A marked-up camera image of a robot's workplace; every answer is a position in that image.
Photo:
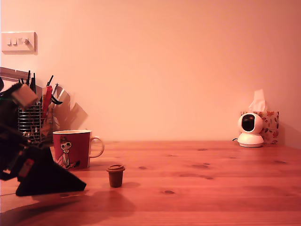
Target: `security camera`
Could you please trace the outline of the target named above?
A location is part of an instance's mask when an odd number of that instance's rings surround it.
[[[238,128],[241,134],[238,137],[239,145],[242,147],[261,147],[263,144],[262,119],[254,113],[243,114],[238,120]]]

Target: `dish rack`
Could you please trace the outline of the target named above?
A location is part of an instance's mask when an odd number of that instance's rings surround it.
[[[41,102],[26,109],[26,111],[19,108],[18,130],[32,144],[52,143],[53,109],[43,112]]]

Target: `cartoon character print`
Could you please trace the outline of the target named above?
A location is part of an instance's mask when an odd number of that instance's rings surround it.
[[[67,140],[66,137],[61,136],[61,149],[63,154],[58,158],[57,164],[62,166],[65,169],[70,169],[79,166],[80,161],[70,163],[69,162],[69,151],[72,147],[72,143]]]

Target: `floral pattern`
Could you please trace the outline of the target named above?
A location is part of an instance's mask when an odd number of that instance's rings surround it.
[[[253,112],[262,118],[263,126],[260,135],[265,144],[277,144],[279,136],[279,112]]]

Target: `tissue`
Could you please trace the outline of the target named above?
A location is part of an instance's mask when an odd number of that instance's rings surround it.
[[[250,112],[263,112],[267,110],[267,106],[264,99],[263,89],[256,90],[254,92],[254,100],[249,106]]]

